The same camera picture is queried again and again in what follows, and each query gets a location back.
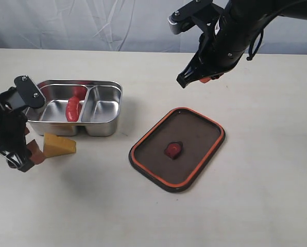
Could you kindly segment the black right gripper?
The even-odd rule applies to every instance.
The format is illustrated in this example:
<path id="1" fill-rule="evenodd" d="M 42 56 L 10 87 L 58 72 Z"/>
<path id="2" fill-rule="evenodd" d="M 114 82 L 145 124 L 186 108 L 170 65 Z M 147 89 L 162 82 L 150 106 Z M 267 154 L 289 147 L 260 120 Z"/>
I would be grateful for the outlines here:
<path id="1" fill-rule="evenodd" d="M 202 32 L 199 46 L 185 69 L 177 76 L 182 88 L 199 80 L 207 83 L 231 71 L 249 45 L 249 16 L 220 15 Z"/>

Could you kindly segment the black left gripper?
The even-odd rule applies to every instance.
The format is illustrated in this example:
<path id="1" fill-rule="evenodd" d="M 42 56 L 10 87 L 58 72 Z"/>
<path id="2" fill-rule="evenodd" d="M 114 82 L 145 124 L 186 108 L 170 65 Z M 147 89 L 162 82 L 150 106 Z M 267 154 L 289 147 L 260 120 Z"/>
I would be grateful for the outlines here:
<path id="1" fill-rule="evenodd" d="M 46 157 L 33 139 L 26 144 L 27 118 L 23 114 L 24 106 L 13 109 L 7 102 L 0 101 L 0 155 L 8 166 L 26 172 L 34 165 L 41 164 Z"/>

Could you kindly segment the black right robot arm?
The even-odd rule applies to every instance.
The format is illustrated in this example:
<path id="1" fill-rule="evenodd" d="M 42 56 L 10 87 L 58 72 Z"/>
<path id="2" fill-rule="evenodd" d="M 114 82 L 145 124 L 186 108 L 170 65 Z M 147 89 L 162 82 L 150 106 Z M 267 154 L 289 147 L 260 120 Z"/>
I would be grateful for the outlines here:
<path id="1" fill-rule="evenodd" d="M 251 61 L 259 50 L 265 27 L 276 17 L 307 20 L 307 1 L 190 1 L 168 18 L 173 34 L 194 26 L 201 29 L 199 45 L 177 76 L 182 88 L 200 79 L 218 79 L 238 64 L 244 52 Z"/>

